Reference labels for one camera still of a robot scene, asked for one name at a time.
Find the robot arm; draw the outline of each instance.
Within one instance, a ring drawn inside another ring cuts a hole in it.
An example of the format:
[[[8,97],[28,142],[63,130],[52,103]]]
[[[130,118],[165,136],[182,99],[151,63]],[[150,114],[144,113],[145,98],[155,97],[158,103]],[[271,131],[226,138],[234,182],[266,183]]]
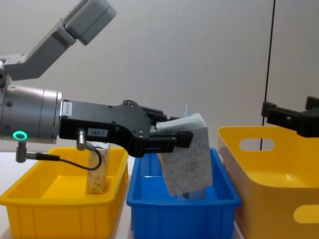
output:
[[[58,91],[10,84],[41,76],[77,39],[88,44],[115,15],[105,0],[82,0],[29,54],[0,57],[0,138],[19,142],[18,162],[43,157],[27,154],[26,142],[55,143],[58,135],[77,140],[79,150],[88,147],[87,140],[111,142],[134,157],[190,146],[191,132],[151,132],[157,122],[175,118],[134,101],[119,106],[62,101]]]

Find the label sticker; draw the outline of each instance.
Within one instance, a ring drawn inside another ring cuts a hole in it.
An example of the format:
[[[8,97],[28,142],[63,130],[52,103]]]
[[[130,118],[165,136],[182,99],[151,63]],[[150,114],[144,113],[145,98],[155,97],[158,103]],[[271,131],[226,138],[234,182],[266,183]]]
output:
[[[62,115],[63,116],[72,116],[72,103],[71,102],[63,102],[62,107]]]
[[[88,136],[107,137],[108,130],[101,129],[101,128],[89,128],[88,129]]]

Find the white wall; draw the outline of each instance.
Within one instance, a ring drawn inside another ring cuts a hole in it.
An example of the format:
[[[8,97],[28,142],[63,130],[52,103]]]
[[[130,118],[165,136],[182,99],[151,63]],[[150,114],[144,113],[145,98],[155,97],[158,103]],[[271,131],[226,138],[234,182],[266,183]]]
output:
[[[277,0],[267,100],[303,111],[319,97],[319,1]]]
[[[0,0],[0,54],[29,51],[77,0]],[[111,0],[116,18],[87,47],[71,47],[40,79],[63,98],[140,105],[182,116],[187,103],[209,126],[260,124],[272,1]],[[58,145],[75,142],[58,140]],[[1,141],[0,150],[15,143]],[[52,145],[30,144],[46,150]]]

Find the yellow plastic bin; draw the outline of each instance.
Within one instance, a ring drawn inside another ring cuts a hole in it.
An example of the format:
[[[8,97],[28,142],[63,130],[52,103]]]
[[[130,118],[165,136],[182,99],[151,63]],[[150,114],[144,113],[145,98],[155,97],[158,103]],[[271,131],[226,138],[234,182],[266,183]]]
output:
[[[242,198],[236,221],[246,239],[319,238],[319,138],[281,127],[223,127],[219,152]],[[246,138],[270,138],[269,151],[243,151]]]
[[[89,151],[54,148],[51,154],[88,165]],[[107,191],[86,194],[87,171],[63,162],[40,161],[1,197],[15,239],[106,239],[121,209],[128,154],[111,148]]]

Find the cable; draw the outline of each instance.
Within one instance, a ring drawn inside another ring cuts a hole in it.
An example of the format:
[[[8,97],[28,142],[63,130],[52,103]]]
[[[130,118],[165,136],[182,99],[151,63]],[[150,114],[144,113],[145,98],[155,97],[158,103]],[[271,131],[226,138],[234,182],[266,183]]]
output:
[[[71,164],[73,166],[76,166],[78,168],[82,168],[82,169],[85,169],[85,170],[88,170],[88,171],[94,171],[94,170],[97,170],[102,164],[102,155],[101,155],[101,153],[99,152],[99,150],[97,148],[94,148],[94,152],[96,152],[96,154],[99,156],[99,163],[93,168],[85,167],[83,165],[74,163],[72,161],[69,161],[69,160],[66,160],[66,159],[62,159],[58,155],[53,155],[53,154],[36,153],[35,159],[37,159],[37,160],[48,160],[48,161],[61,161],[61,162],[68,163],[68,164]]]

